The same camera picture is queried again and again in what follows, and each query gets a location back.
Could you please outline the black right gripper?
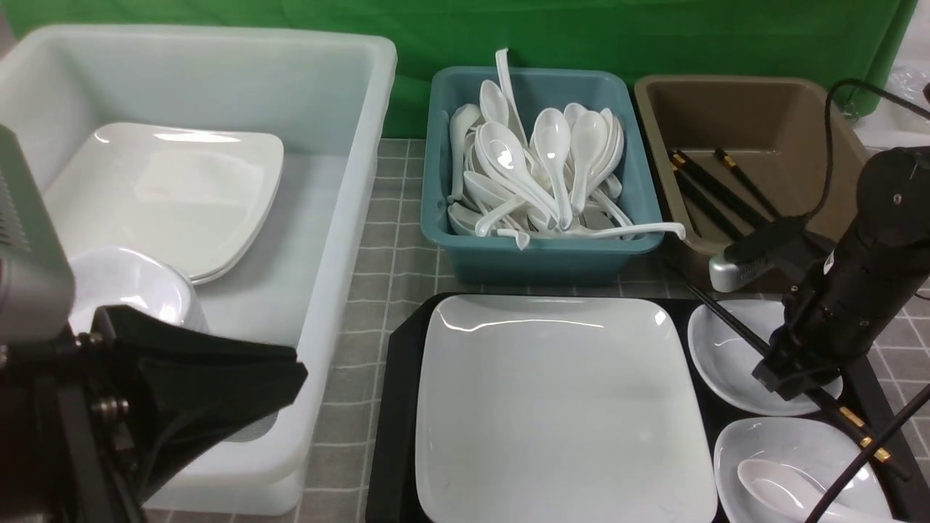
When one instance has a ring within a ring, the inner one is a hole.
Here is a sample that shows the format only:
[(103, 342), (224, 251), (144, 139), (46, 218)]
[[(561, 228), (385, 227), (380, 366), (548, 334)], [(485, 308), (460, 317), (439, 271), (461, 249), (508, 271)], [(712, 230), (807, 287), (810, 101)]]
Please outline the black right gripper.
[(928, 278), (928, 148), (897, 147), (863, 166), (856, 216), (811, 259), (753, 377), (793, 400), (834, 381)]

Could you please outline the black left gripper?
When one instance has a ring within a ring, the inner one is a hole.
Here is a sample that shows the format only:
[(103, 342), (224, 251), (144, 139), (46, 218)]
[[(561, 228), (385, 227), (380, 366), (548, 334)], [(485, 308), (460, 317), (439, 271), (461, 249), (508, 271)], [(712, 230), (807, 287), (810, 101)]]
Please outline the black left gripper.
[[(2, 520), (143, 522), (139, 499), (290, 406), (307, 375), (291, 346), (188, 330), (126, 305), (97, 308), (95, 334), (4, 345)], [(130, 480), (115, 423), (131, 442)]]

